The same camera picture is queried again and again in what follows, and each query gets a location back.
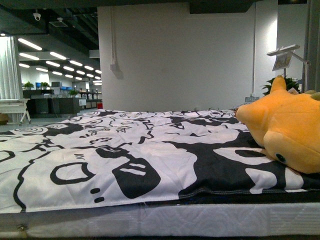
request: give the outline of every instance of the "plush toy ear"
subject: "plush toy ear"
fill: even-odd
[[[287,90],[286,80],[283,76],[278,75],[272,83],[270,93],[277,90]]]

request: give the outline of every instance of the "white mattress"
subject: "white mattress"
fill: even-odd
[[[320,203],[138,204],[1,214],[0,238],[320,235],[319,226]]]

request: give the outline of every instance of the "bed sheet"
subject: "bed sheet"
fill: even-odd
[[[0,133],[0,213],[211,196],[319,192],[274,161],[232,111],[97,110]]]

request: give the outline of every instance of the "black and white blanket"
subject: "black and white blanket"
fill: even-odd
[[[320,189],[319,174],[272,160],[231,111],[97,110],[0,133],[0,146],[0,213]]]

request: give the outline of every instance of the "yellow plush toy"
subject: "yellow plush toy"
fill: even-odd
[[[239,107],[236,118],[275,160],[299,172],[320,172],[320,93],[287,92],[279,75],[269,95]]]

